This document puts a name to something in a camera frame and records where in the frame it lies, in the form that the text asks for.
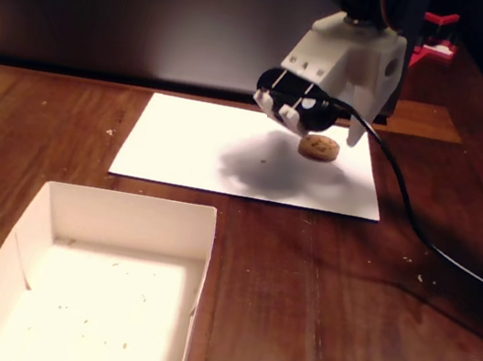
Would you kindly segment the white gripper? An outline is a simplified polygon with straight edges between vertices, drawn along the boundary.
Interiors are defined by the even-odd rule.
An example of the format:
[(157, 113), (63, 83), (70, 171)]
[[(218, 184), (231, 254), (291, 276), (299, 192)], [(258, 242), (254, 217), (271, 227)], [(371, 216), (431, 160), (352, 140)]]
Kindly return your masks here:
[(282, 61), (282, 67), (321, 90), (351, 89), (354, 109), (346, 144), (354, 147), (401, 79), (407, 39), (390, 28), (336, 13), (318, 19)]

